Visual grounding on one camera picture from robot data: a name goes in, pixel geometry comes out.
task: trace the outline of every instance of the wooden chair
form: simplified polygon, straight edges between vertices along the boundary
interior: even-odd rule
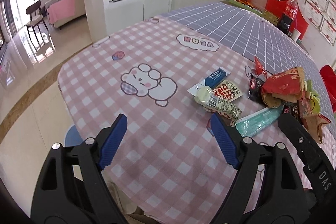
[[[34,12],[36,12],[37,10],[38,13],[33,17],[32,14]],[[35,26],[38,27],[40,33],[41,33],[41,30],[40,30],[40,27],[39,27],[39,24],[41,22],[43,22],[44,26],[46,27],[46,29],[48,30],[48,27],[47,25],[45,24],[44,22],[44,19],[43,19],[43,15],[42,15],[42,11],[41,11],[41,0],[35,2],[33,5],[30,5],[27,9],[26,9],[26,14],[29,15],[30,17],[30,21],[25,25],[27,27],[27,31],[28,31],[28,36],[29,36],[29,39],[30,41],[32,40],[31,37],[30,37],[30,33],[29,33],[29,27],[32,27],[33,28],[33,32],[34,32],[34,35],[36,37],[36,40],[38,42],[38,39],[37,39],[37,35],[36,35],[36,32],[35,32]]]

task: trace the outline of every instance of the white cabinet door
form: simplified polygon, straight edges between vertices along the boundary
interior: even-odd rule
[[[103,0],[107,34],[143,21],[143,0]]]
[[[169,12],[170,0],[144,0],[143,18],[147,19]]]

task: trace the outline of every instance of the soda bottle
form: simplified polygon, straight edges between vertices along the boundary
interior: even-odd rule
[[[282,17],[277,24],[277,28],[282,31],[285,35],[289,33],[289,27],[296,17],[299,10],[297,0],[289,0],[286,3],[286,8],[283,11]]]

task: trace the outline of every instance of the striped curtain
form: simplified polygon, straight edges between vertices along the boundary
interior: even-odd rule
[[[5,8],[5,15],[6,15],[6,20],[9,26],[10,33],[12,37],[17,34],[17,28],[14,22],[14,17],[12,13],[12,8],[11,8],[11,1],[10,0],[0,0],[0,3],[3,2],[4,8]]]

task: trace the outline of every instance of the pink checkered tablecloth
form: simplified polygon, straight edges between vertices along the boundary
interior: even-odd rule
[[[222,66],[244,92],[234,104],[247,116],[263,108],[247,98],[244,67],[254,64],[196,31],[158,18],[86,48],[63,65],[58,82],[83,138],[95,137],[120,113],[126,115],[127,132],[105,171],[133,202],[161,223],[209,223],[236,172],[207,130],[211,113],[187,89]],[[324,136],[321,147],[335,166],[336,142],[327,129]],[[285,143],[304,187],[310,186],[277,122],[253,139]],[[261,166],[248,211],[256,204],[262,174]]]

